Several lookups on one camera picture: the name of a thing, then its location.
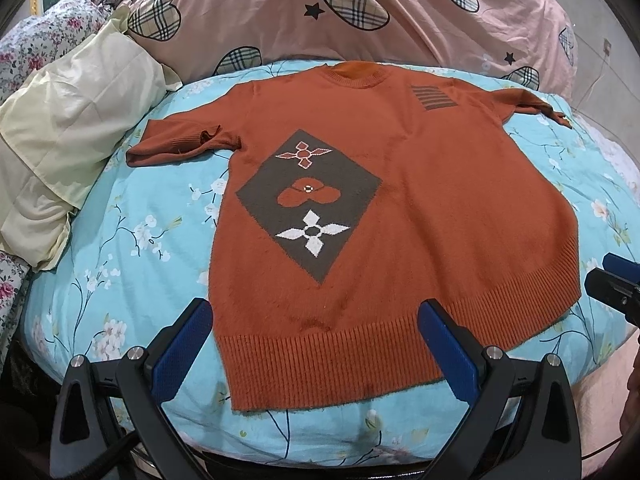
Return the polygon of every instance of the black cable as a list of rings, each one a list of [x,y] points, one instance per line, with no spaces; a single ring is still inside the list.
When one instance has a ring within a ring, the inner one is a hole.
[[[140,437],[137,431],[127,433],[88,466],[58,480],[95,480],[97,478],[103,478],[139,443]]]
[[[591,458],[592,456],[596,456],[598,453],[602,453],[604,450],[609,449],[611,446],[613,446],[614,444],[619,443],[622,440],[622,437],[619,436],[616,440],[614,440],[613,442],[609,442],[606,446],[601,447],[599,450],[594,451],[593,453],[589,453],[588,455],[585,455],[582,457],[583,460],[587,460],[588,458]]]

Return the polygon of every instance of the sweater collar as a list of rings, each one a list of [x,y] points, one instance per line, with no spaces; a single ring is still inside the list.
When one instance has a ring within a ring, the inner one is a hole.
[[[389,70],[370,61],[345,61],[335,66],[322,65],[318,72],[329,81],[348,88],[370,88],[383,82]]]

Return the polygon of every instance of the blue gripper pad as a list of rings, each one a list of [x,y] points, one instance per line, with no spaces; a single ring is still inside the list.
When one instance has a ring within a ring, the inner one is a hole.
[[[148,347],[145,376],[158,404],[172,400],[211,333],[209,301],[196,298],[177,321],[163,328]]]
[[[461,328],[435,300],[424,301],[418,308],[418,330],[456,399],[473,405],[480,394],[481,373],[478,360],[468,354],[463,344],[472,346],[470,350],[475,353],[482,351],[480,343],[474,344],[469,332],[465,334],[466,341],[460,342],[456,336],[461,335]]]
[[[613,253],[605,254],[602,268],[631,283],[640,283],[640,265]]]

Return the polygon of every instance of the black star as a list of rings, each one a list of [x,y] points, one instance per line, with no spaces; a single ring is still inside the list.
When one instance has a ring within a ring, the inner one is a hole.
[[[313,5],[305,4],[305,7],[306,7],[305,16],[312,16],[314,20],[317,20],[318,16],[320,16],[320,14],[325,12],[320,8],[320,3],[313,4]]]

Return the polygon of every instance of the metal screw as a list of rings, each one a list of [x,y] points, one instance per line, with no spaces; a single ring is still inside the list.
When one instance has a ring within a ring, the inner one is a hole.
[[[504,352],[499,349],[497,346],[489,346],[486,349],[486,354],[489,357],[489,359],[502,359],[502,356],[504,355]]]
[[[80,366],[82,366],[82,363],[84,363],[84,356],[83,355],[76,355],[71,359],[71,366],[73,368],[78,368]]]
[[[142,346],[134,346],[133,348],[130,348],[129,351],[127,352],[127,357],[132,361],[137,361],[142,357],[144,353],[145,353],[145,349],[142,348]]]
[[[562,361],[560,360],[560,358],[556,354],[547,354],[546,355],[546,362],[549,363],[552,366],[560,366],[560,363]]]

